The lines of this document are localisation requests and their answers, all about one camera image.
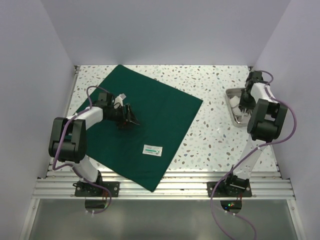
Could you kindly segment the white crinkled sterile pouch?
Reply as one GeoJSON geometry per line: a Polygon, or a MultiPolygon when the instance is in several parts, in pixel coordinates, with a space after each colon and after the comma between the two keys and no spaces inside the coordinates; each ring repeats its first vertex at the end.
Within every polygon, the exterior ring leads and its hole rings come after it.
{"type": "Polygon", "coordinates": [[[242,112],[241,113],[240,120],[242,122],[249,121],[250,118],[251,118],[251,112],[250,111],[246,111],[246,112],[242,112]]]}

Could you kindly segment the white gauze pad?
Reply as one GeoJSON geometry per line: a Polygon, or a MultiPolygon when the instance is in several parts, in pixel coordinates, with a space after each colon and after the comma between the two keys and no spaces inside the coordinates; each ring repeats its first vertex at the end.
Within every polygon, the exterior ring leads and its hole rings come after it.
{"type": "Polygon", "coordinates": [[[230,107],[233,108],[238,108],[239,107],[239,103],[240,103],[240,98],[238,96],[234,96],[232,98],[229,99],[229,104],[230,107]]]}
{"type": "Polygon", "coordinates": [[[232,110],[232,113],[235,115],[235,116],[243,116],[243,115],[240,115],[240,110],[238,107],[234,107],[231,109],[232,110]]]}

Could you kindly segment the stainless steel tray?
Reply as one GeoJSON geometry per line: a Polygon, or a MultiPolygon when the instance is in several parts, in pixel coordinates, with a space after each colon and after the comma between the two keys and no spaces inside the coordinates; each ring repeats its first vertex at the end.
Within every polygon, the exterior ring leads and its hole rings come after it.
{"type": "Polygon", "coordinates": [[[225,101],[232,124],[237,128],[246,128],[251,118],[252,109],[240,109],[243,88],[229,88],[225,91],[225,101]]]}

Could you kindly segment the green striped white packet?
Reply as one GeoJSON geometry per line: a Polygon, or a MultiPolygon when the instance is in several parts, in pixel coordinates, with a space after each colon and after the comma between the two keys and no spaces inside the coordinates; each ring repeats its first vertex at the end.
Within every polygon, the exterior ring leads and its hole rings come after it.
{"type": "Polygon", "coordinates": [[[145,144],[143,146],[142,153],[144,155],[151,155],[156,157],[162,156],[163,147],[162,146],[153,146],[153,145],[147,145],[145,144]]]}

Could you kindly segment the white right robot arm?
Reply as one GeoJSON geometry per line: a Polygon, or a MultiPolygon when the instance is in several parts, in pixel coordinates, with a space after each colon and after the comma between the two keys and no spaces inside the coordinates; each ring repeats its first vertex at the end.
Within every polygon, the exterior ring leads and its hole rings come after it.
{"type": "Polygon", "coordinates": [[[263,73],[273,78],[265,70],[250,72],[238,103],[232,103],[241,114],[249,111],[250,118],[245,148],[222,185],[227,196],[237,196],[247,190],[254,166],[264,149],[280,136],[287,115],[288,107],[275,99],[270,90],[271,82],[264,80],[263,73]]]}

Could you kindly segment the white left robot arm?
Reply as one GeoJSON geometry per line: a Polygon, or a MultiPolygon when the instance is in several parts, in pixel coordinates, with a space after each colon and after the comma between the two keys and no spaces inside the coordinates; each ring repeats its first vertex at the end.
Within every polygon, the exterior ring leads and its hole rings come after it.
{"type": "Polygon", "coordinates": [[[90,98],[89,106],[68,117],[53,120],[48,152],[53,158],[53,170],[71,167],[86,185],[92,196],[103,193],[104,184],[100,171],[93,166],[87,155],[87,130],[102,121],[114,122],[118,129],[139,125],[131,105],[124,104],[125,94],[115,96],[101,92],[96,101],[90,98]]]}

